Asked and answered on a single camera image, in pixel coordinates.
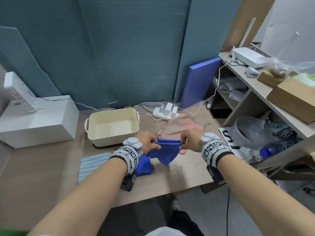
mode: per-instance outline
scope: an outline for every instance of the cream plastic basket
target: cream plastic basket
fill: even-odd
[[[104,147],[133,137],[139,130],[139,121],[139,114],[135,109],[117,109],[91,114],[85,120],[84,128],[95,146]]]

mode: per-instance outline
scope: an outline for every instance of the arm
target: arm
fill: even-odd
[[[203,134],[185,131],[180,148],[200,152]],[[223,156],[217,168],[263,235],[314,235],[315,215],[259,171],[235,155]]]
[[[139,131],[135,136],[147,154],[160,149],[156,137]],[[28,234],[57,236],[96,235],[105,220],[127,172],[126,162],[111,158],[85,178],[65,199],[53,208]]]

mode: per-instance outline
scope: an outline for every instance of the transparent plastic bowl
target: transparent plastic bowl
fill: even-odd
[[[271,130],[264,124],[265,120],[250,116],[239,117],[231,127],[230,136],[238,146],[258,150],[274,141]]]

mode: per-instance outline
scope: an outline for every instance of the small cardboard box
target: small cardboard box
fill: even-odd
[[[279,84],[267,96],[267,100],[306,124],[315,121],[315,89],[296,79]]]
[[[272,88],[277,87],[277,85],[282,81],[282,79],[278,79],[277,77],[273,76],[268,70],[264,70],[258,76],[257,80]]]

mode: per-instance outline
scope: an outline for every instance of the pink towel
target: pink towel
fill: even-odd
[[[156,133],[156,137],[159,139],[172,139],[180,140],[180,134],[187,129],[198,128],[204,130],[206,125],[202,126],[195,123],[186,114],[181,114],[178,117],[170,119],[166,122]],[[185,154],[187,150],[181,150],[180,154]]]

